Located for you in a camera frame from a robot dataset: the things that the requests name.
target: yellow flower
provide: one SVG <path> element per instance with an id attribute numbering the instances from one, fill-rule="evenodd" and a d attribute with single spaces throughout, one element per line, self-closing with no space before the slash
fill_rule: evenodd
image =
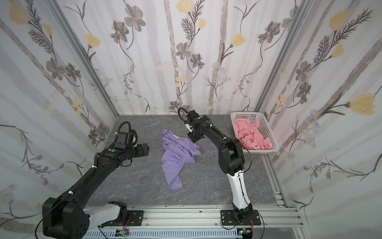
<path id="1" fill-rule="evenodd" d="M 348 20 L 350 16 L 350 9 L 346 9 L 345 11 L 340 11 L 336 15 L 332 16 L 329 22 L 329 27 L 333 31 L 338 31 Z"/>
<path id="2" fill-rule="evenodd" d="M 203 29 L 207 24 L 207 21 L 204 20 L 203 18 L 199 18 L 199 22 L 197 24 L 197 26 L 200 28 L 200 29 Z"/>
<path id="3" fill-rule="evenodd" d="M 49 104 L 49 105 L 48 105 L 48 109 L 51 110 L 51 111 L 53 111 L 53 110 L 56 109 L 56 107 L 54 106 L 54 104 Z"/>
<path id="4" fill-rule="evenodd" d="M 281 94 L 280 98 L 276 100 L 277 105 L 279 105 L 280 103 L 283 107 L 285 107 L 287 105 L 287 98 L 284 94 Z"/>
<path id="5" fill-rule="evenodd" d="M 11 8 L 9 9 L 9 18 L 20 25 L 28 23 L 28 15 L 24 11 L 23 7 L 16 1 L 11 1 Z"/>
<path id="6" fill-rule="evenodd" d="M 177 82 L 184 82 L 184 83 L 187 83 L 187 82 L 188 82 L 188 79 L 187 79 L 186 77 L 184 77 L 184 76 L 178 76 L 178 77 L 176 78 L 176 81 L 177 81 Z"/>
<path id="7" fill-rule="evenodd" d="M 192 0 L 180 0 L 176 5 L 176 8 L 181 13 L 188 13 L 192 10 Z"/>
<path id="8" fill-rule="evenodd" d="M 46 117 L 50 117 L 50 110 L 48 110 L 48 109 L 44 110 L 44 115 Z"/>
<path id="9" fill-rule="evenodd" d="M 86 42 L 91 47 L 97 47 L 99 46 L 99 44 L 101 44 L 101 40 L 98 39 L 95 35 L 90 33 L 86 34 Z"/>
<path id="10" fill-rule="evenodd" d="M 349 108 L 356 114 L 360 115 L 372 115 L 374 114 L 374 102 L 375 98 L 373 94 L 363 94 L 356 97 L 349 104 Z"/>
<path id="11" fill-rule="evenodd" d="M 241 33 L 238 33 L 238 34 L 236 34 L 235 37 L 233 38 L 233 40 L 232 40 L 232 45 L 233 45 L 234 47 L 238 47 L 238 46 L 243 45 L 243 43 L 244 43 L 245 41 L 246 41 L 246 40 L 245 40 L 244 36 L 243 36 Z"/>
<path id="12" fill-rule="evenodd" d="M 49 25 L 49 24 L 43 24 L 42 25 L 42 28 L 44 28 L 44 31 L 48 34 L 48 35 L 52 35 L 53 34 L 53 30 L 52 30 L 52 26 Z"/>
<path id="13" fill-rule="evenodd" d="M 74 100 L 73 100 L 73 107 L 78 107 L 80 104 L 82 104 L 84 102 L 84 99 L 81 98 L 81 97 L 75 97 Z"/>
<path id="14" fill-rule="evenodd" d="M 345 52 L 345 50 L 343 49 L 343 45 L 342 43 L 338 44 L 338 46 L 334 49 L 333 53 L 332 53 L 332 57 L 339 57 L 340 55 L 342 55 L 343 53 Z"/>

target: pink clothing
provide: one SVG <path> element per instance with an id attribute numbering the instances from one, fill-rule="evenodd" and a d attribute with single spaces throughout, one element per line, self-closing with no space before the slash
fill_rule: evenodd
<path id="1" fill-rule="evenodd" d="M 238 138 L 243 146 L 249 150 L 271 150 L 273 145 L 269 138 L 265 138 L 258 130 L 259 119 L 253 124 L 249 123 L 247 118 L 238 118 L 233 121 L 235 123 Z"/>

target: gray flower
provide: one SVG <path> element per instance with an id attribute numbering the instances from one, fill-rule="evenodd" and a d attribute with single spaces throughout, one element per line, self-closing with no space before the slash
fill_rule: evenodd
<path id="1" fill-rule="evenodd" d="M 176 55 L 180 55 L 180 59 L 183 60 L 185 57 L 190 57 L 191 56 L 191 52 L 188 49 L 188 43 L 185 42 L 184 44 L 183 43 L 179 43 L 176 48 L 178 49 L 178 52 L 176 53 Z"/>
<path id="2" fill-rule="evenodd" d="M 203 58 L 199 54 L 192 54 L 190 61 L 193 62 L 192 68 L 195 68 L 196 66 L 199 66 L 199 68 L 203 68 L 204 63 L 201 62 Z"/>
<path id="3" fill-rule="evenodd" d="M 174 111 L 175 109 L 179 108 L 179 103 L 177 101 L 170 101 L 170 107 L 169 109 Z"/>
<path id="4" fill-rule="evenodd" d="M 265 28 L 265 31 L 266 33 L 260 34 L 258 36 L 259 43 L 263 43 L 265 40 L 267 40 L 267 42 L 270 43 L 273 39 L 273 36 L 280 33 L 280 23 L 274 23 L 273 21 L 271 21 Z"/>
<path id="5" fill-rule="evenodd" d="M 96 130 L 90 130 L 88 137 L 91 140 L 92 145 L 95 144 L 97 142 L 97 137 L 98 137 Z"/>
<path id="6" fill-rule="evenodd" d="M 46 67 L 49 72 L 52 72 L 53 79 L 58 77 L 59 80 L 62 80 L 62 74 L 65 73 L 65 69 L 62 65 L 57 66 L 55 59 L 50 58 L 50 61 L 47 61 Z"/>
<path id="7" fill-rule="evenodd" d="M 74 81 L 77 80 L 77 77 L 81 78 L 81 73 L 79 72 L 79 70 L 75 70 L 74 65 L 72 65 L 71 63 L 69 63 L 67 66 L 65 66 L 65 69 L 66 69 L 66 73 L 68 74 L 68 76 L 73 77 Z"/>
<path id="8" fill-rule="evenodd" d="M 311 64 L 308 64 L 307 61 L 304 61 L 303 63 L 301 63 L 300 65 L 300 69 L 297 69 L 296 71 L 296 80 L 299 81 L 301 80 L 301 82 L 304 82 L 308 77 L 306 76 L 306 72 L 309 71 L 311 67 Z"/>
<path id="9" fill-rule="evenodd" d="M 292 24 L 293 19 L 295 18 L 298 7 L 295 6 L 292 10 L 290 10 L 289 15 L 290 18 L 284 18 L 283 23 L 281 24 L 282 28 L 289 28 Z"/>
<path id="10" fill-rule="evenodd" d="M 104 126 L 104 124 L 101 122 L 97 128 L 97 133 L 100 137 L 104 137 L 107 135 L 107 128 Z"/>
<path id="11" fill-rule="evenodd" d="M 309 85 L 308 82 L 304 82 L 304 84 L 300 86 L 300 92 L 296 95 L 298 98 L 301 98 L 300 104 L 304 104 L 308 102 L 306 95 L 310 94 L 311 88 L 312 88 L 312 85 Z"/>
<path id="12" fill-rule="evenodd" d="M 129 34 L 129 30 L 126 28 L 124 22 L 113 21 L 112 29 L 115 31 L 115 33 L 110 34 L 110 36 L 114 38 L 114 42 L 119 43 L 120 39 L 122 39 L 124 42 L 127 42 L 126 34 Z"/>
<path id="13" fill-rule="evenodd" d="M 126 5 L 125 12 L 129 15 L 125 17 L 125 22 L 127 26 L 134 26 L 137 31 L 142 31 L 141 26 L 146 26 L 146 23 L 141 19 L 143 17 L 143 12 L 137 7 Z"/>
<path id="14" fill-rule="evenodd" d="M 184 106 L 180 106 L 179 108 L 184 108 L 186 111 L 190 111 L 190 110 L 191 110 L 191 106 L 186 106 L 186 105 L 184 105 Z"/>

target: metal mounting plate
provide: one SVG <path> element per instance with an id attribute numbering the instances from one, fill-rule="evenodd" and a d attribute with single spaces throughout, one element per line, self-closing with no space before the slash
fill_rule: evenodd
<path id="1" fill-rule="evenodd" d="M 233 215 L 233 210 L 221 210 L 220 211 L 220 215 L 221 215 L 222 225 L 223 226 L 235 226 L 235 225 L 238 225 L 236 220 L 235 220 L 235 217 Z M 252 226 L 252 223 L 251 223 L 250 219 L 252 219 L 253 224 L 255 226 L 260 226 L 261 225 L 259 212 L 257 210 L 253 210 L 252 214 L 247 218 L 247 220 L 244 221 L 243 224 L 241 224 L 241 226 L 242 225 Z"/>

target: vented panel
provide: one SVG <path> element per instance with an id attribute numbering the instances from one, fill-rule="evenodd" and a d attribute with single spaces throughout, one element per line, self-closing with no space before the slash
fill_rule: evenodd
<path id="1" fill-rule="evenodd" d="M 131 238 L 131 239 L 198 239 L 198 238 L 238 238 L 237 230 L 225 230 L 223 228 L 217 229 L 131 229 L 129 236 L 115 236 L 116 229 L 102 229 L 107 238 Z M 89 230 L 83 239 L 98 239 L 105 238 L 102 233 L 97 229 Z"/>
<path id="2" fill-rule="evenodd" d="M 249 150 L 250 153 L 259 153 L 259 154 L 266 154 L 270 152 L 276 152 L 280 150 L 280 146 L 276 140 L 275 135 L 272 132 L 272 129 L 270 128 L 270 125 L 265 118 L 264 114 L 260 112 L 233 112 L 231 113 L 231 121 L 232 121 L 232 126 L 235 131 L 235 136 L 236 138 L 238 137 L 238 133 L 236 131 L 235 123 L 234 120 L 238 118 L 245 117 L 249 119 L 249 122 L 253 124 L 256 119 L 259 119 L 259 132 L 264 136 L 264 138 L 269 138 L 270 141 L 272 142 L 273 148 L 271 150 Z"/>

